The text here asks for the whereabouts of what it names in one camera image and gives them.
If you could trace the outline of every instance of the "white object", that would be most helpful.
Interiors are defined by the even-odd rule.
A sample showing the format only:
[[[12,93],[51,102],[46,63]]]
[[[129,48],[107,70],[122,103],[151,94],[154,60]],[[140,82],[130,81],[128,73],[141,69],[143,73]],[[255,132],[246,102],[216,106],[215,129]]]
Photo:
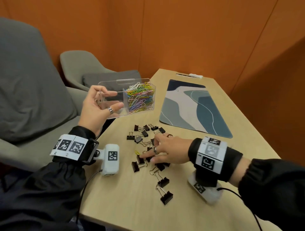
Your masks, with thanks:
[[[61,135],[55,144],[50,156],[61,156],[72,160],[78,160],[88,139],[64,134]]]
[[[199,78],[199,79],[203,78],[203,75],[190,74],[190,76],[195,77],[195,78]]]
[[[197,152],[196,164],[220,174],[227,146],[225,141],[204,137]]]
[[[217,190],[221,187],[220,183],[217,182],[217,186],[215,188],[201,186],[196,181],[196,171],[189,176],[188,182],[208,204],[216,203],[222,196],[222,190]]]
[[[101,169],[102,176],[112,176],[119,172],[120,147],[117,144],[106,144],[105,149],[97,149],[100,152],[94,160],[103,160]]]

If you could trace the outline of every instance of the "chair backrest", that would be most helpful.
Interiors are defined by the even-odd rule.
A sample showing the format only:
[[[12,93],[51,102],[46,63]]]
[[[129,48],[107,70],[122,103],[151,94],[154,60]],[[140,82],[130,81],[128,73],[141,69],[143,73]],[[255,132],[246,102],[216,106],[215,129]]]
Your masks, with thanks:
[[[0,18],[0,138],[33,138],[76,114],[39,30]]]
[[[87,91],[83,86],[82,76],[88,73],[114,72],[105,68],[98,59],[88,51],[66,51],[60,55],[63,73],[73,87]]]

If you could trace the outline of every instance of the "right hand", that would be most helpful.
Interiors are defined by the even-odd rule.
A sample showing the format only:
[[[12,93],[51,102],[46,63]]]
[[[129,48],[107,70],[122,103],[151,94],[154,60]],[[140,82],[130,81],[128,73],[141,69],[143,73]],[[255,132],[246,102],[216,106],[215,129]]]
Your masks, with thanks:
[[[182,139],[180,137],[167,137],[168,133],[158,133],[155,135],[154,146],[157,153],[165,152],[167,155],[157,155],[150,161],[157,163],[183,164],[189,161],[188,149],[193,140]],[[146,158],[155,155],[153,149],[140,155],[140,158]]]

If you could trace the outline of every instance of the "blue mouse pad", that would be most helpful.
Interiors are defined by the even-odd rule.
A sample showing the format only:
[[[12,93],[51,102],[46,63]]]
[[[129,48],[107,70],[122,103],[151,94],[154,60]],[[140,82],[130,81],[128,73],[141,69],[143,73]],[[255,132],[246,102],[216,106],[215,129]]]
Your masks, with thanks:
[[[170,80],[159,120],[190,130],[232,138],[206,87]]]

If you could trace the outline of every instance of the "hand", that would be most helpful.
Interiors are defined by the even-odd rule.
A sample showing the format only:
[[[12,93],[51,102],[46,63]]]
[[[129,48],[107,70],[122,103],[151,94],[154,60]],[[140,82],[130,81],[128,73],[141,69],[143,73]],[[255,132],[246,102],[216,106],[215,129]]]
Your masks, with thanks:
[[[108,109],[101,110],[96,103],[96,98],[99,98],[99,91],[102,91],[107,96],[116,96],[116,91],[108,91],[104,86],[92,85],[88,91],[88,95],[83,102],[83,109],[81,111],[81,118],[78,122],[79,126],[88,128],[93,131],[95,136],[98,136],[106,119],[110,116]],[[124,107],[123,103],[113,101],[111,108],[114,112]]]
[[[189,161],[188,149],[193,140],[182,139],[180,137],[167,137],[168,133],[158,133],[155,135],[154,145],[157,153],[165,152],[167,155],[157,155],[150,161],[153,164],[157,163],[173,163],[183,164]],[[140,155],[140,158],[146,158],[155,155],[153,149],[145,154]]]

